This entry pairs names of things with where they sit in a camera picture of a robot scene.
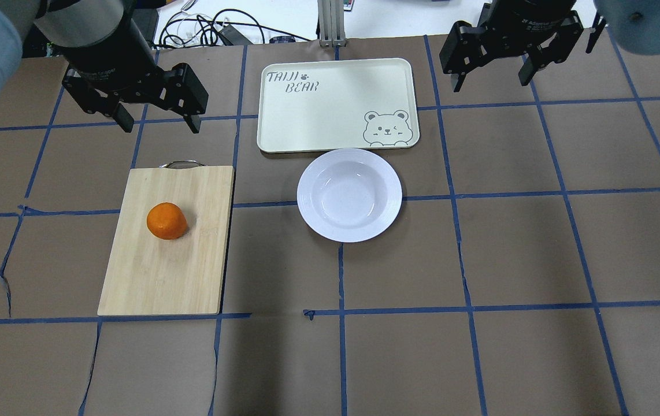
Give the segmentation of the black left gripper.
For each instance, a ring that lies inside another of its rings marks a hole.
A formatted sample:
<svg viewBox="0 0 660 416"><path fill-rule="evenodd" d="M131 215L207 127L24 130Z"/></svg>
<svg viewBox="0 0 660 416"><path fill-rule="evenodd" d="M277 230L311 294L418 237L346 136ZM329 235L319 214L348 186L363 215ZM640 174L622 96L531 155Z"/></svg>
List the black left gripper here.
<svg viewBox="0 0 660 416"><path fill-rule="evenodd" d="M209 93L189 64L179 63L169 72L159 68L136 24L121 23L95 44L61 51L93 88L118 93L127 102L148 98L180 114L193 134L200 132ZM134 118L121 103L112 110L112 119L126 133L134 129Z"/></svg>

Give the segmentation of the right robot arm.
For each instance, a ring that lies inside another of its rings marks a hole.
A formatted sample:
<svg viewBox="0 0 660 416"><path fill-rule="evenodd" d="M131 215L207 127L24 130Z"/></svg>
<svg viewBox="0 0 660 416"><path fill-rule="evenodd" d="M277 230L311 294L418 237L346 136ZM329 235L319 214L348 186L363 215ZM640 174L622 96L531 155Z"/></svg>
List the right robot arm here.
<svg viewBox="0 0 660 416"><path fill-rule="evenodd" d="M518 81L528 86L549 64L568 60L579 39L588 34L591 53L605 29L628 52L660 55L660 1L596 1L586 26L573 1L491 1L484 3L477 24L456 21L439 51L444 74L459 92L469 73L496 59L524 57Z"/></svg>

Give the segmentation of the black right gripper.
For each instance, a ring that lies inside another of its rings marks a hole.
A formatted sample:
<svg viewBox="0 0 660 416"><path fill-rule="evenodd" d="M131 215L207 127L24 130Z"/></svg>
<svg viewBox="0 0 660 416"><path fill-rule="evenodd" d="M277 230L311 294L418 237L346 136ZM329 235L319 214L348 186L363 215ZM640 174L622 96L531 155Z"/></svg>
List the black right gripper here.
<svg viewBox="0 0 660 416"><path fill-rule="evenodd" d="M535 74L566 61L584 27L575 1L492 1L481 9L478 27L456 21L444 40L439 61L451 78L454 92L460 92L465 77L481 66L481 42L494 58L521 56L526 60L518 71L522 86Z"/></svg>

